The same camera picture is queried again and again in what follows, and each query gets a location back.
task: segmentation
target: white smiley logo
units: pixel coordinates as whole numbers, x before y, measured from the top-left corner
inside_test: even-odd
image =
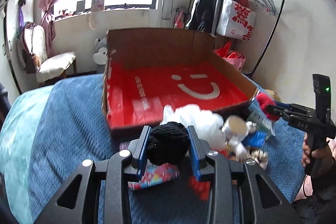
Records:
[[[176,81],[180,81],[182,79],[182,77],[180,75],[172,75],[171,78],[173,80]],[[208,78],[207,75],[190,75],[190,78],[192,79],[200,79],[200,78]],[[200,99],[200,100],[212,100],[215,99],[219,96],[220,90],[219,90],[219,86],[215,83],[215,82],[210,82],[213,91],[211,93],[207,93],[207,94],[203,94],[203,93],[198,93],[195,92],[193,90],[191,90],[190,88],[186,87],[185,84],[178,84],[177,86],[185,93],[187,93],[188,95],[196,98],[196,99]]]

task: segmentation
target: black fuzzy object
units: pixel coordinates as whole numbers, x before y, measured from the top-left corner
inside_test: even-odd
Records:
[[[189,135],[183,124],[168,122],[154,127],[147,141],[147,158],[155,165],[177,165],[189,149]]]

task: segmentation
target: bed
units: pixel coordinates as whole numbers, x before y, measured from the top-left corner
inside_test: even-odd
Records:
[[[102,75],[80,76],[24,93],[13,104],[0,134],[0,172],[11,212],[21,224],[35,221],[83,160],[106,160],[119,151],[122,140],[111,138],[101,113],[101,92]],[[249,108],[260,111],[256,101]],[[292,202],[304,178],[300,163],[304,133],[282,119],[274,130],[276,136],[262,147],[270,156],[266,172]],[[176,180],[130,192],[133,224],[206,223],[207,202],[188,187],[187,160],[180,170]],[[102,207],[100,198],[99,223]]]

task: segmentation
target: human hand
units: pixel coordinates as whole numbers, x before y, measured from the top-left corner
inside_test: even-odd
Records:
[[[304,136],[303,145],[302,145],[302,160],[301,163],[303,167],[306,167],[310,163],[309,154],[310,148],[308,146],[308,136],[307,133]],[[321,159],[321,166],[319,168],[317,176],[327,173],[334,164],[333,156],[329,145],[324,148],[317,149],[311,153],[311,156],[316,159]]]

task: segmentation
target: chair backrest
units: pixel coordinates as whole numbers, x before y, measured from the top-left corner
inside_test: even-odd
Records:
[[[45,33],[40,25],[36,25],[32,29],[25,29],[25,41],[29,52],[36,54],[41,61],[41,64],[48,59],[47,49],[45,46]]]

